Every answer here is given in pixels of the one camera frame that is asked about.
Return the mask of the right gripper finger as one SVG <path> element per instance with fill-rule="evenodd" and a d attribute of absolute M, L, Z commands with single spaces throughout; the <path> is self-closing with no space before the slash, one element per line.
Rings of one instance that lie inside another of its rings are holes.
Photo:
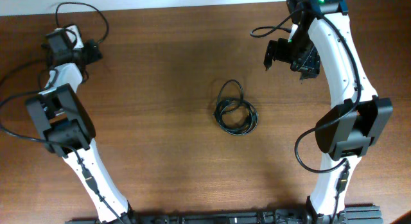
<path fill-rule="evenodd" d="M 319 70 L 301 70 L 300 71 L 301 75 L 300 75 L 300 80 L 307 80 L 307 79 L 314 79 L 316 78 L 320 71 Z"/>
<path fill-rule="evenodd" d="M 270 40 L 267 45 L 263 65 L 265 71 L 268 71 L 272 67 L 272 63 L 275 61 L 275 56 L 278 48 L 278 41 Z"/>

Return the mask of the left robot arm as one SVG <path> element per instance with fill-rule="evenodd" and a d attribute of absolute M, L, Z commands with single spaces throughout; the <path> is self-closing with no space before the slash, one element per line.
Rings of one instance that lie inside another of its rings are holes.
<path fill-rule="evenodd" d="M 83 42 L 77 25 L 57 28 L 46 39 L 49 80 L 26 108 L 45 148 L 76 173 L 98 213 L 98 223 L 136 223 L 128 200 L 115 186 L 96 145 L 94 125 L 76 91 L 87 64 L 102 58 L 98 45 Z"/>

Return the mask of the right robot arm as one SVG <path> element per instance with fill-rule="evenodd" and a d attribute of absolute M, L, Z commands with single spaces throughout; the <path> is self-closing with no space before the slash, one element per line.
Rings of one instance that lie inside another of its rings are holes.
<path fill-rule="evenodd" d="M 344 199 L 356 166 L 376 144 L 392 114 L 392 102 L 380 98 L 365 75 L 345 0 L 286 3 L 290 36 L 268 43 L 264 66 L 285 62 L 304 79 L 324 71 L 331 108 L 311 129 L 322 153 L 316 186 L 303 208 L 278 209 L 274 222 L 381 223 L 378 206 L 346 206 Z"/>

